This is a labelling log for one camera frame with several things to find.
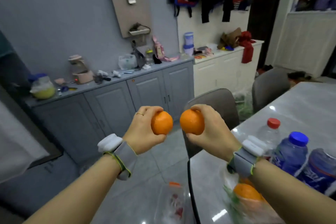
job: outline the forearm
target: forearm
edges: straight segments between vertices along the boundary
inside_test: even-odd
[[[121,169],[104,155],[56,197],[34,213],[25,224],[90,223]]]
[[[329,224],[336,220],[336,201],[264,159],[256,164],[249,179],[287,224]]]

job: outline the gray chair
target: gray chair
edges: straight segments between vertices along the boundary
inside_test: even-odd
[[[273,68],[259,75],[252,86],[252,104],[254,113],[284,94],[290,88],[284,69]]]
[[[235,99],[231,91],[227,89],[217,89],[204,93],[190,100],[185,105],[184,110],[190,109],[190,107],[195,104],[210,105],[221,115],[230,130],[239,125],[239,117],[236,109]],[[183,132],[183,137],[189,158],[202,150],[201,147],[194,145],[188,140],[185,132]]]

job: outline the blue bottle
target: blue bottle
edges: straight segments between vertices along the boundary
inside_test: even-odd
[[[336,158],[323,149],[313,150],[307,165],[297,178],[309,187],[324,193],[336,180]]]
[[[290,133],[276,147],[270,162],[290,175],[294,175],[306,161],[308,137],[300,132]]]

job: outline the red bottle cap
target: red bottle cap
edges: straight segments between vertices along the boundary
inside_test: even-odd
[[[275,118],[269,118],[267,120],[267,126],[269,126],[272,129],[277,129],[280,127],[280,121]]]

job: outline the cabinet countertop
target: cabinet countertop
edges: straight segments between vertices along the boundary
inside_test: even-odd
[[[256,46],[258,44],[263,44],[264,43],[264,41],[261,41],[261,40],[254,40],[254,41],[255,41],[255,43],[253,43],[252,46]],[[221,57],[221,56],[224,56],[224,55],[228,55],[228,54],[231,54],[231,53],[234,53],[234,52],[238,52],[238,51],[241,51],[241,50],[244,49],[244,47],[238,46],[233,51],[222,51],[222,50],[217,49],[217,44],[207,44],[207,46],[212,48],[214,55],[209,56],[209,57],[204,58],[204,59],[195,59],[195,64],[205,62],[205,61],[208,61],[208,60],[212,60],[212,59],[215,59],[215,58],[218,58],[218,57]]]
[[[122,82],[134,77],[138,77],[144,74],[148,74],[154,71],[158,71],[158,70],[162,70],[168,67],[172,67],[175,65],[179,65],[179,64],[183,64],[186,62],[190,62],[193,61],[194,58],[193,57],[189,57],[187,55],[183,55],[183,57],[181,57],[180,59],[176,60],[176,61],[172,61],[172,62],[162,62],[161,64],[154,64],[151,66],[151,69],[149,70],[136,70],[131,74],[123,74],[121,78],[118,77],[112,77],[111,81],[103,81],[101,84],[96,84],[94,81],[91,81],[89,83],[85,83],[85,84],[70,84],[68,85],[69,87],[74,87],[77,88],[77,90],[75,91],[67,91],[67,92],[63,92],[61,96],[58,96],[57,93],[49,99],[45,99],[45,100],[38,100],[36,98],[33,98],[32,96],[29,97],[25,97],[23,98],[23,101],[29,106],[29,107],[36,107],[36,106],[40,106],[40,105],[44,105],[47,103],[51,103],[53,101],[59,100],[59,99],[63,99],[63,98],[67,98],[69,96],[74,96],[80,93],[84,93],[90,90],[94,90],[97,88],[101,88],[104,86],[108,86],[117,82]]]

